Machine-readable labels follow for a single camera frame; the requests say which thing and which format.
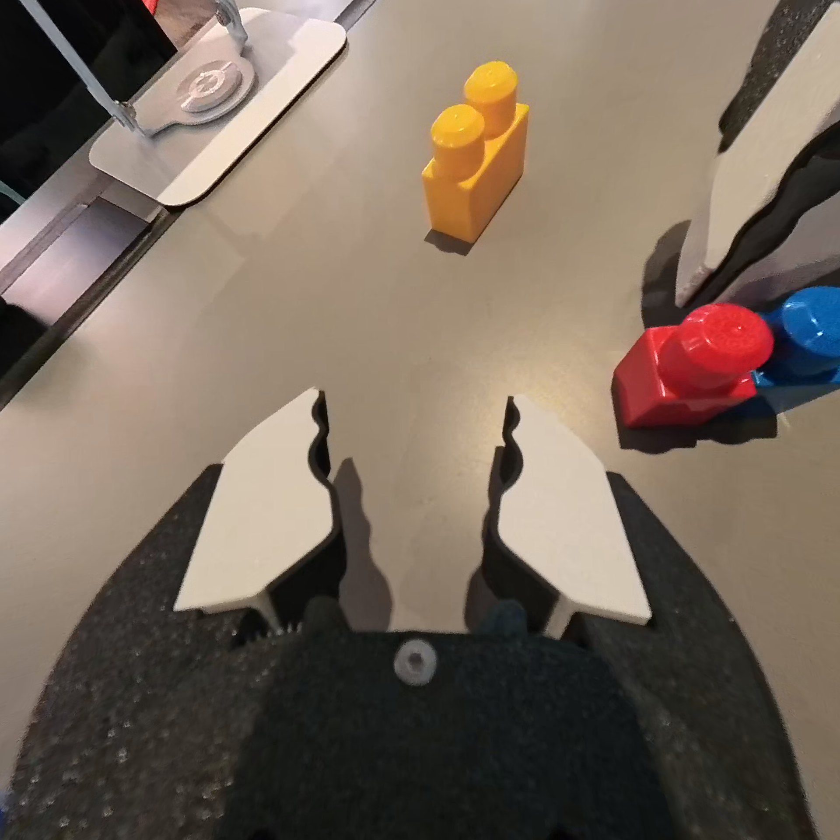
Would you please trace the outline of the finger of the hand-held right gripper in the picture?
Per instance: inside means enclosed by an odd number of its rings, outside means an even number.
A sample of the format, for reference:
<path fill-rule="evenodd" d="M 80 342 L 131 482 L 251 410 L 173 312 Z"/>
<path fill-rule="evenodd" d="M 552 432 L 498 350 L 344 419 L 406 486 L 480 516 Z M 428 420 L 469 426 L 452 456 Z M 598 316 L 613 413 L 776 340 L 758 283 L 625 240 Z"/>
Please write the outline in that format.
<path fill-rule="evenodd" d="M 839 195 L 805 213 L 788 238 L 749 266 L 719 297 L 766 312 L 798 290 L 839 285 Z"/>
<path fill-rule="evenodd" d="M 833 2 L 731 147 L 713 162 L 679 253 L 675 304 L 696 308 L 839 195 L 839 2 Z"/>

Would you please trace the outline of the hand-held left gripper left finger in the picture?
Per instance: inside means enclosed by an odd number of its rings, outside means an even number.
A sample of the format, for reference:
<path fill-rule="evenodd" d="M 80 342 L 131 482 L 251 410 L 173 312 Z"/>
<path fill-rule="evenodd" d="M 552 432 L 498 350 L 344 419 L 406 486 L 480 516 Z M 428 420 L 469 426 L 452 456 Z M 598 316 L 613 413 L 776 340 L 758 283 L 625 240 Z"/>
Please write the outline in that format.
<path fill-rule="evenodd" d="M 173 610 L 256 612 L 290 631 L 312 597 L 337 597 L 347 570 L 330 482 L 324 391 L 301 393 L 225 456 Z"/>

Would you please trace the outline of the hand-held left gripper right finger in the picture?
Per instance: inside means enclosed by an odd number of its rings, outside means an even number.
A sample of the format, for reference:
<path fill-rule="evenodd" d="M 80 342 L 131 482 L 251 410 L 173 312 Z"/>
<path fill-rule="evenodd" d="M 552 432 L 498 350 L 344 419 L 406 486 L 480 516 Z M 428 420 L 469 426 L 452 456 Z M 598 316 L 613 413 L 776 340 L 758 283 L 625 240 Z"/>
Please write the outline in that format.
<path fill-rule="evenodd" d="M 648 625 L 653 611 L 601 460 L 525 395 L 507 398 L 501 434 L 481 561 L 493 595 L 553 638 L 580 614 Z"/>

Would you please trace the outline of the blue one-stud block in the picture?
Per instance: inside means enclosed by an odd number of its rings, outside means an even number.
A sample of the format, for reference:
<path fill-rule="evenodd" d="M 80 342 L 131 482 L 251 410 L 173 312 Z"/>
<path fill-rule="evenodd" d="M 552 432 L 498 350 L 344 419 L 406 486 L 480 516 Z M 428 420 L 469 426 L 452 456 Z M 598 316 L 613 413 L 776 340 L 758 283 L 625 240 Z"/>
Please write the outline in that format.
<path fill-rule="evenodd" d="M 774 386 L 834 385 L 839 373 L 839 288 L 798 290 L 761 319 L 773 349 L 756 371 Z"/>

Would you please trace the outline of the red one-stud block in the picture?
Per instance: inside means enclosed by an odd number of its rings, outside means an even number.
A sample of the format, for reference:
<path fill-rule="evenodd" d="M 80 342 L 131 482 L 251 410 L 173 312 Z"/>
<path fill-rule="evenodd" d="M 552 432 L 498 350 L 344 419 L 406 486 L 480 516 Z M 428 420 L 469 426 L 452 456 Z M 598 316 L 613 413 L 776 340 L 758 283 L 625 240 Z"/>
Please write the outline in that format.
<path fill-rule="evenodd" d="M 774 349 L 761 316 L 711 303 L 676 325 L 646 329 L 614 370 L 625 427 L 696 427 L 757 396 L 753 373 Z"/>

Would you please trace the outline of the yellow two-stud block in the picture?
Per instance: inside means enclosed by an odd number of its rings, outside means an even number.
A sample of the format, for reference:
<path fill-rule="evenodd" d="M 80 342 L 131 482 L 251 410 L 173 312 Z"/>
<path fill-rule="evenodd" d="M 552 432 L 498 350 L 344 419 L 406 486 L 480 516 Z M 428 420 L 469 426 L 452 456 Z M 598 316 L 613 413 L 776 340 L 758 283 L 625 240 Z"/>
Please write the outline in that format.
<path fill-rule="evenodd" d="M 482 235 L 524 172 L 529 116 L 507 62 L 472 71 L 463 100 L 442 111 L 429 132 L 433 156 L 422 182 L 433 233 L 465 245 Z"/>

